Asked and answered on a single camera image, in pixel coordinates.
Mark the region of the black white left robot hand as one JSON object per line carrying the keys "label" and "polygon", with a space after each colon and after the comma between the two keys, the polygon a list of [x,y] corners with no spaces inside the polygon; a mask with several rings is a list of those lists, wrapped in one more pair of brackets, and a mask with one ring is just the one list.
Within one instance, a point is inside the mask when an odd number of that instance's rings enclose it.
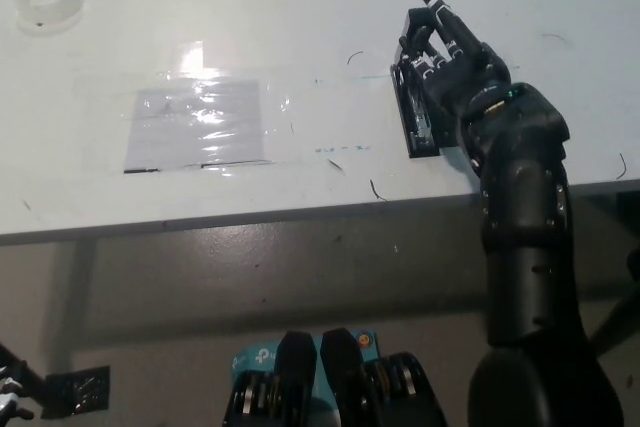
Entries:
{"label": "black white left robot hand", "polygon": [[13,419],[31,421],[34,413],[19,406],[23,386],[12,377],[1,383],[1,427],[5,427]]}

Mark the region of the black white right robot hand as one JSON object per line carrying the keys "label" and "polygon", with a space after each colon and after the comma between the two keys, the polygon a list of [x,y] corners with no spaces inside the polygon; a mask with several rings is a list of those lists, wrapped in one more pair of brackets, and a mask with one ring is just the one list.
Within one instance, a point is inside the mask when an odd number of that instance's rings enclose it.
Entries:
{"label": "black white right robot hand", "polygon": [[444,0],[423,2],[407,12],[399,64],[431,105],[461,117],[481,92],[510,84],[511,74]]}

